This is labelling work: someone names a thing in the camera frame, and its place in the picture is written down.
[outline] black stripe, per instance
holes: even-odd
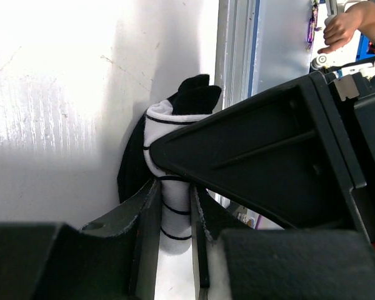
[[[152,120],[152,121],[158,122],[158,123],[163,123],[163,124],[172,124],[172,125],[191,125],[191,124],[193,124],[193,123],[196,123],[195,121],[190,121],[190,122],[177,122],[177,121],[159,120],[159,119],[156,119],[155,117],[149,116],[148,114],[146,114],[146,118],[148,118],[149,120]]]
[[[178,211],[176,209],[173,209],[172,207],[169,207],[164,201],[162,202],[166,208],[168,208],[170,211],[176,214],[180,214],[182,216],[188,216],[190,215],[190,211]]]
[[[165,232],[165,230],[163,228],[161,228],[161,231],[163,234],[165,234],[167,237],[169,237],[170,239],[175,239],[177,241],[187,241],[188,239],[190,239],[192,236],[186,236],[186,237],[177,237],[177,236],[172,236],[168,233]]]
[[[170,180],[170,181],[181,181],[183,183],[190,183],[190,181],[182,178],[182,177],[178,177],[178,176],[161,176],[161,177],[158,177],[158,179],[160,180]]]

